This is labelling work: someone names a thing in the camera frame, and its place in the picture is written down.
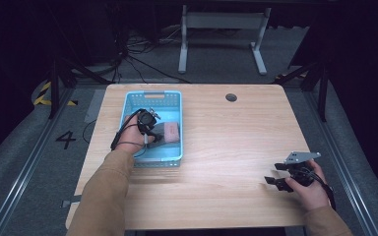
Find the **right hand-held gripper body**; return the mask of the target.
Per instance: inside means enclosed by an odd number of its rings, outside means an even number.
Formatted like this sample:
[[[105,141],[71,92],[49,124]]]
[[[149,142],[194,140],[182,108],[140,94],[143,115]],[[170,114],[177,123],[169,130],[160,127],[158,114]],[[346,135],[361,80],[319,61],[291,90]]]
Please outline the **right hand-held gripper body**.
[[[309,186],[313,182],[311,175],[314,173],[313,168],[308,160],[321,156],[320,152],[303,152],[292,151],[284,160],[283,164],[289,172],[290,177],[302,186]]]

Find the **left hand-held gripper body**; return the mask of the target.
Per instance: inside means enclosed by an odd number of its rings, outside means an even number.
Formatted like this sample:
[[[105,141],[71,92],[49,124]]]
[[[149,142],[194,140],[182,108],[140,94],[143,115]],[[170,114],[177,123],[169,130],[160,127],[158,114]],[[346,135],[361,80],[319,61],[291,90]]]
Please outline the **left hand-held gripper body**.
[[[153,128],[160,119],[160,116],[152,109],[141,109],[137,115],[137,126],[141,133],[153,136]]]

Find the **light blue plastic basket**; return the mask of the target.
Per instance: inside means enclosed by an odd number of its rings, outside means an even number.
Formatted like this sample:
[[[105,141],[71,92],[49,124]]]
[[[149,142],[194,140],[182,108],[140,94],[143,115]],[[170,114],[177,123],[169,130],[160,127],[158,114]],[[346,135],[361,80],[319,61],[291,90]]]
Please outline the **light blue plastic basket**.
[[[179,125],[180,142],[148,148],[148,144],[135,154],[136,167],[176,167],[180,165],[183,156],[183,107],[181,92],[178,90],[131,90],[125,95],[119,130],[115,135],[111,148],[115,148],[129,119],[137,117],[141,109],[152,108],[163,122],[177,122]]]

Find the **person's left hand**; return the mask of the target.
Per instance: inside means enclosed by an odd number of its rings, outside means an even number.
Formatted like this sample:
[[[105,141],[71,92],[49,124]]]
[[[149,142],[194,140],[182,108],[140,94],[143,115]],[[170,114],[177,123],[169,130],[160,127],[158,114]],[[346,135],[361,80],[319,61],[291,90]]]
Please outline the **person's left hand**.
[[[137,117],[133,117],[129,121],[125,130],[122,132],[120,139],[115,146],[115,150],[122,150],[131,154],[136,154],[147,143],[147,137],[144,136],[138,129]]]

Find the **person's right hand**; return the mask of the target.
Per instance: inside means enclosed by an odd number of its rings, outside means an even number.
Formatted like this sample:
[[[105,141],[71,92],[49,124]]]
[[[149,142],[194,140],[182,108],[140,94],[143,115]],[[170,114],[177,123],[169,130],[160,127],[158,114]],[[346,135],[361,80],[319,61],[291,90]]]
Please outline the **person's right hand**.
[[[304,187],[290,177],[286,178],[285,181],[299,196],[303,207],[307,211],[319,207],[329,207],[331,205],[326,191],[319,182],[314,181],[308,187]]]

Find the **black metal stand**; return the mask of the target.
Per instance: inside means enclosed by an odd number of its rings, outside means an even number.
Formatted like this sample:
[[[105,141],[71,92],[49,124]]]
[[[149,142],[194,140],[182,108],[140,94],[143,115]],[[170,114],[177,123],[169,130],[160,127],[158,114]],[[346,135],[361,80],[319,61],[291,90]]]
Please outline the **black metal stand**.
[[[56,58],[53,61],[52,70],[50,73],[51,111],[49,114],[49,119],[55,117],[61,104],[59,95],[59,82],[62,82],[66,89],[73,89],[77,84],[77,80],[74,76],[73,70],[82,73],[87,78],[90,78],[102,85],[111,85],[110,81],[104,79],[100,75],[97,75],[96,73],[87,69],[85,66],[82,66],[67,58]]]
[[[302,91],[312,91],[319,86],[317,111],[320,119],[326,122],[326,101],[328,91],[328,74],[326,65],[322,62],[314,62],[286,74],[277,75],[273,85],[283,85],[294,78],[299,78],[304,74],[304,79],[300,85]]]

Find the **yellow black hazard tape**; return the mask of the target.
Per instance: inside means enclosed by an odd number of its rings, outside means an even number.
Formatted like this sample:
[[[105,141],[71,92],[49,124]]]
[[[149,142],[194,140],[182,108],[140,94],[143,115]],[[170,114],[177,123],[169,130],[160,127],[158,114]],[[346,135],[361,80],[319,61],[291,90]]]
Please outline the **yellow black hazard tape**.
[[[45,99],[45,95],[47,91],[50,89],[51,82],[46,82],[43,87],[41,88],[40,92],[38,93],[36,99],[34,100],[34,105],[51,105],[52,102],[50,99]],[[68,106],[76,106],[79,104],[78,100],[69,100],[67,105]]]

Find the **aluminium floor rail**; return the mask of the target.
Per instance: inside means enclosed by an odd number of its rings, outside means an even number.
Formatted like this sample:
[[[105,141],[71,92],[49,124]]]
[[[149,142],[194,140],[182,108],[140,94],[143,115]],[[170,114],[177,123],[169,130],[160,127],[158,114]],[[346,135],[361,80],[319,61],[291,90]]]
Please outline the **aluminium floor rail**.
[[[23,168],[18,174],[17,178],[13,182],[11,189],[0,207],[0,236],[5,229],[10,217],[12,216],[19,200],[23,196],[23,193],[32,178],[32,175],[42,158],[42,153],[45,146],[48,143],[51,132],[56,126],[59,117],[65,109],[68,100],[71,98],[74,90],[72,88],[65,88],[59,96],[61,108],[59,108],[51,119],[46,118],[43,128],[34,143],[33,149],[30,152]]]
[[[305,92],[304,94],[306,103],[311,108],[312,117],[316,120],[319,130],[322,133],[322,137],[327,143],[328,150],[333,162],[333,165],[339,175],[345,192],[350,202],[354,213],[360,223],[360,226],[365,236],[378,236],[378,228],[373,220],[371,213],[369,212],[367,205],[361,195],[359,187],[354,181],[349,169],[347,168],[344,157],[334,140],[334,137],[326,122],[323,122],[318,112],[318,104],[311,92]]]

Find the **small metal floor bracket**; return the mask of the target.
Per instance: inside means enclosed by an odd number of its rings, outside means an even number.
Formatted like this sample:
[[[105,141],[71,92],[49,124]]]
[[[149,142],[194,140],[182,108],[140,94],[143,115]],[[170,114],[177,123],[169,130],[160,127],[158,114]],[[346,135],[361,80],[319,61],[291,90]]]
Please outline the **small metal floor bracket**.
[[[71,204],[76,204],[76,203],[79,203],[81,201],[81,198],[82,196],[81,195],[76,195],[76,196],[73,196],[70,200],[63,200],[61,202],[61,208],[66,208],[66,207],[69,207]]]

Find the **white metal desk frame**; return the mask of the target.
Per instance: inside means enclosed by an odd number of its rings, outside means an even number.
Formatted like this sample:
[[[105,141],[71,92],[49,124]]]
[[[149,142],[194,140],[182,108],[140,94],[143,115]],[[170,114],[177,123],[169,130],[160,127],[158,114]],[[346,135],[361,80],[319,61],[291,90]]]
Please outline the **white metal desk frame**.
[[[182,7],[181,16],[181,47],[178,62],[178,73],[185,74],[188,59],[188,29],[230,29],[230,30],[257,30],[258,36],[250,43],[256,66],[260,75],[266,75],[267,69],[260,51],[271,8],[260,13],[216,13],[191,12],[187,5]]]

